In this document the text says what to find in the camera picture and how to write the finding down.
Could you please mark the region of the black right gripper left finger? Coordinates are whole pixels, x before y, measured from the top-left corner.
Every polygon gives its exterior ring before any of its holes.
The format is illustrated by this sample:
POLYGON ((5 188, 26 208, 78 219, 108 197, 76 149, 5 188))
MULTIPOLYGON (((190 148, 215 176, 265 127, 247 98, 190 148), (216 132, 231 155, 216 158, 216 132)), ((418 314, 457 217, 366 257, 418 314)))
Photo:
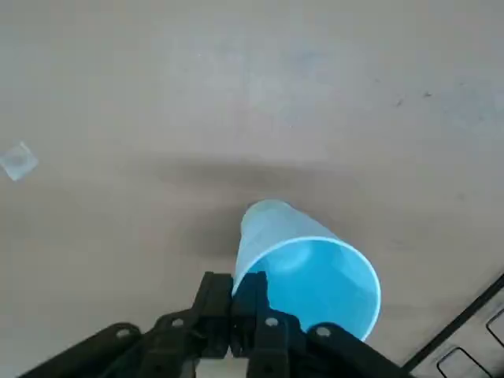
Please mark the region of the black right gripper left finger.
POLYGON ((206 272, 191 308, 148 332, 120 322, 24 372, 25 377, 194 377, 203 358, 228 352, 232 277, 206 272))

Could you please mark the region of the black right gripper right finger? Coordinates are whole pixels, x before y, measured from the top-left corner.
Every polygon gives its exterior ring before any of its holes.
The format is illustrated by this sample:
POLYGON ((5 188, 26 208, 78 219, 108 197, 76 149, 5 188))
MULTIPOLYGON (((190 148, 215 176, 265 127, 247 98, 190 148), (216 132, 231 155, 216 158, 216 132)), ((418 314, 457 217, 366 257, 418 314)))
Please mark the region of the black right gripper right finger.
POLYGON ((232 299, 232 355, 247 377, 409 377, 340 326, 301 329, 297 317, 269 305, 264 272, 243 277, 232 299))

